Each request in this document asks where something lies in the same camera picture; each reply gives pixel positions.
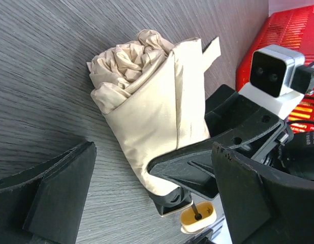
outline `camera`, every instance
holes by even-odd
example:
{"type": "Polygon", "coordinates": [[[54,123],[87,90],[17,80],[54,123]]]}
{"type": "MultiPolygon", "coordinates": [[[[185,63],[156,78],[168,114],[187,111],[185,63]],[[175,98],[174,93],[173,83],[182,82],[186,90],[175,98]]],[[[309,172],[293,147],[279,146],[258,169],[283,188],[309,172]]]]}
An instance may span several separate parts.
{"type": "Polygon", "coordinates": [[[292,90],[296,69],[304,63],[300,52],[277,45],[261,48],[253,54],[250,82],[277,98],[292,90]]]}

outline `red mesh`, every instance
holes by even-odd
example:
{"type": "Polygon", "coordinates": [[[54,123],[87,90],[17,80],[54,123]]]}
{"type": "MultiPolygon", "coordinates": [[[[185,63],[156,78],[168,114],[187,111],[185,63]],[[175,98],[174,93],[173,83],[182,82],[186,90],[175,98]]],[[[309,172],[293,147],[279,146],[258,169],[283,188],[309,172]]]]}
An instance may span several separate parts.
{"type": "MultiPolygon", "coordinates": [[[[260,33],[237,69],[236,90],[249,82],[252,54],[257,49],[276,44],[302,52],[305,65],[314,61],[314,5],[310,7],[274,13],[264,23],[260,33]]],[[[314,121],[314,94],[303,101],[288,117],[289,120],[314,121]]],[[[313,125],[293,124],[295,132],[314,130],[313,125]]]]}

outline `black plastic bracket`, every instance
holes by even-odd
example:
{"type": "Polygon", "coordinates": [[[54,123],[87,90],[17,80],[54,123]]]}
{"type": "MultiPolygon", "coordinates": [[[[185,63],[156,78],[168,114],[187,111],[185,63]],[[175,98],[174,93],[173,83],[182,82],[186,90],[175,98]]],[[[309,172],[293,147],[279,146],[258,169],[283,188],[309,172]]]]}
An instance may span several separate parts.
{"type": "Polygon", "coordinates": [[[212,161],[233,243],[314,243],[314,181],[217,143],[212,161]]]}
{"type": "Polygon", "coordinates": [[[218,194],[211,160],[214,142],[264,163],[277,145],[289,140],[289,135],[282,140],[283,120],[226,85],[206,101],[205,120],[210,139],[153,159],[148,172],[212,200],[218,194]]]}
{"type": "Polygon", "coordinates": [[[34,236],[74,244],[96,159],[84,142],[64,154],[0,179],[0,243],[26,244],[34,236]]]}
{"type": "Polygon", "coordinates": [[[147,192],[161,217],[181,211],[191,206],[193,202],[190,192],[182,187],[176,188],[166,196],[157,196],[149,191],[147,192]]]}
{"type": "Polygon", "coordinates": [[[291,89],[302,94],[306,94],[309,90],[313,90],[314,69],[305,65],[298,66],[291,84],[291,89]]]}

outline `folded cloth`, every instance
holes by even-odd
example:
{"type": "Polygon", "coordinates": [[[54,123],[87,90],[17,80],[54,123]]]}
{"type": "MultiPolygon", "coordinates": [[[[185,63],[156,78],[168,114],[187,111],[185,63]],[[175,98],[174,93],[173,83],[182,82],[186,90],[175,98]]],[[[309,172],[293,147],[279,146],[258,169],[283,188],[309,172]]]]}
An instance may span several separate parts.
{"type": "Polygon", "coordinates": [[[87,66],[91,97],[140,182],[165,196],[178,188],[147,172],[155,157],[209,138],[204,72],[221,54],[219,38],[204,54],[201,39],[173,45],[154,30],[110,48],[87,66]]]}

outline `gray wood grain table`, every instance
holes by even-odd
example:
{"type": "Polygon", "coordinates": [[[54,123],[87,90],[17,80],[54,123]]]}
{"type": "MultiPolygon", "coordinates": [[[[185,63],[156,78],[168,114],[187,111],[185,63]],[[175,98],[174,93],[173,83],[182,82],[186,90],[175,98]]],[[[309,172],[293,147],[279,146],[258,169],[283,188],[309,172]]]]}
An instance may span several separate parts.
{"type": "Polygon", "coordinates": [[[0,0],[0,178],[83,138],[98,156],[78,243],[183,243],[179,215],[160,218],[89,93],[86,62],[144,28],[171,42],[220,36],[206,96],[235,84],[268,15],[266,0],[0,0]]]}

